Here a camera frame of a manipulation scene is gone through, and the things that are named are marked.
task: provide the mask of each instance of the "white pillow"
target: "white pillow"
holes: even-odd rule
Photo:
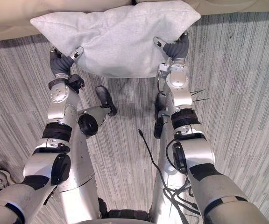
[[[105,12],[60,12],[31,23],[63,54],[82,46],[77,64],[92,74],[114,77],[155,77],[164,62],[153,37],[172,42],[200,18],[183,1],[144,2]]]

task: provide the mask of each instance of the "beige couch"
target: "beige couch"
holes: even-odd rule
[[[184,1],[203,15],[269,11],[269,0]],[[0,40],[38,34],[29,20],[40,15],[63,11],[102,12],[131,3],[131,0],[0,0]]]

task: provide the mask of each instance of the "gray carpet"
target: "gray carpet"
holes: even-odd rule
[[[269,13],[203,16],[190,29],[190,89],[219,172],[229,175],[269,219]],[[41,137],[49,106],[50,44],[42,35],[0,42],[0,167],[22,181],[25,162]],[[81,106],[98,103],[94,88],[111,92],[118,114],[88,140],[99,195],[110,209],[148,210],[155,169],[139,138],[153,138],[156,79],[108,79],[73,72],[85,80]],[[56,194],[33,223],[64,223]],[[194,217],[188,217],[192,224]]]

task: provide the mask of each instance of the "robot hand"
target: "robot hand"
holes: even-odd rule
[[[159,37],[154,37],[153,42],[173,61],[176,59],[184,60],[189,49],[189,34],[184,32],[175,43],[166,43]]]
[[[62,55],[57,49],[50,50],[50,68],[52,73],[70,75],[70,68],[77,58],[84,52],[82,47],[75,49],[69,56]]]

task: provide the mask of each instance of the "silver robot arm segment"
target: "silver robot arm segment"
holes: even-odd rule
[[[269,224],[247,196],[215,167],[212,147],[192,106],[185,64],[171,62],[166,70],[164,93],[174,128],[176,168],[187,174],[198,209],[206,224]]]
[[[70,61],[66,69],[70,70],[75,58],[65,59]],[[24,180],[0,191],[0,224],[30,223],[56,186],[69,177],[69,140],[78,118],[78,90],[84,81],[78,75],[69,76],[65,71],[55,76],[49,83],[49,120],[24,167]]]

